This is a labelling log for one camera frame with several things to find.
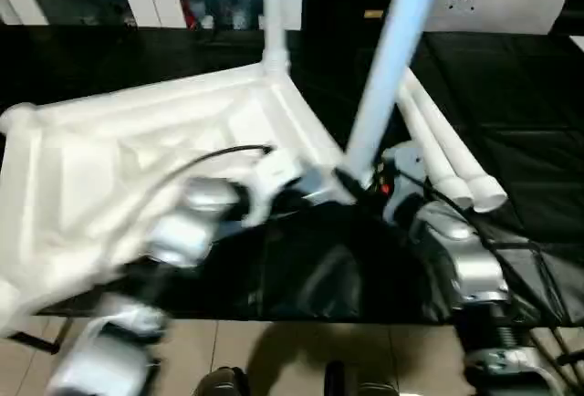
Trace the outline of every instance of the black tablecloth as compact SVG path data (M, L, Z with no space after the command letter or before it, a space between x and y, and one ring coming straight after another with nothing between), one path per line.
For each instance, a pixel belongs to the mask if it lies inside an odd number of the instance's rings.
M0 28L2 109L45 104L260 60L258 33L101 27ZM331 135L345 146L373 55L362 42L290 34L291 76ZM509 202L488 221L538 243L501 254L520 274L516 321L584 320L584 54L567 38L427 34L412 68ZM391 124L385 146L402 139ZM282 236L295 239L282 239ZM366 237L379 235L372 247ZM561 297L545 292L537 260ZM208 263L177 278L163 299L177 317L443 323L407 249L354 209L325 205L222 243ZM121 280L115 287L132 290ZM529 289L535 296L524 294ZM84 315L97 292L45 312ZM533 309L541 301L548 316Z

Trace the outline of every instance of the floor tile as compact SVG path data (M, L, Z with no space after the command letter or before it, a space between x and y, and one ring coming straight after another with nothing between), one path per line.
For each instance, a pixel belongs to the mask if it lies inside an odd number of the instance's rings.
M402 393L474 394L463 376L463 351L452 327L391 326L391 344Z
M254 396L321 396L332 360L360 380L394 383L388 329L376 325L221 321L213 369L246 370Z
M48 318L48 324L43 331L43 339L47 341L54 340L65 321L66 319L61 317ZM57 355L49 355L39 350L35 351L30 367L16 396L40 396L44 394L55 367L63 356L67 354L88 321L88 318L75 319L67 337L63 340L61 351Z
M566 345L570 351L584 349L584 330L582 328L561 328L559 330L561 336L566 341ZM536 328L532 330L532 335L537 337L543 347L555 358L560 355L561 350L552 334L547 328ZM549 364L545 363L545 368L549 370L556 378L558 375ZM584 377L584 364L577 365L580 376ZM572 380L575 380L574 372L571 367L566 366L562 368Z
M34 336L41 336L47 325L46 317L30 317L22 330ZM16 396L26 375L35 351L9 339L0 340L0 395Z
M163 360L156 382L160 396L189 396L211 369L217 322L174 320L166 338L157 347Z

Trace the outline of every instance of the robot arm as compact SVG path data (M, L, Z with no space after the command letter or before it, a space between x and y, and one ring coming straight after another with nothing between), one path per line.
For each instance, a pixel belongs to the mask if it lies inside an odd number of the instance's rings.
M226 234L265 221L275 195L303 175L298 161L273 151L244 182L195 177L179 202L146 238L149 282L137 297L108 294L64 358L47 394L139 396L148 394L160 362L151 345L164 335L169 316L156 306L172 274L192 270Z

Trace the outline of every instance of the white pvc pipe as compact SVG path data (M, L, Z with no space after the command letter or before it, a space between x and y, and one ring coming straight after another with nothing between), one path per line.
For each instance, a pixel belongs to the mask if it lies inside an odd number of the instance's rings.
M343 165L359 181L370 173L431 4L432 0L391 1Z
M473 194L474 209L479 213L490 212L503 204L507 199L505 190L476 161L420 80L409 68L406 69L403 84L412 94L417 108L428 123L428 127L442 147L454 171L466 181Z
M397 104L412 139L422 150L426 173L433 187L463 209L471 207L473 196L468 186L454 173L453 167L418 110L412 95L405 87L401 87L398 91Z
M282 0L264 0L266 19L263 62L267 71L285 72L288 67L286 34L282 19Z

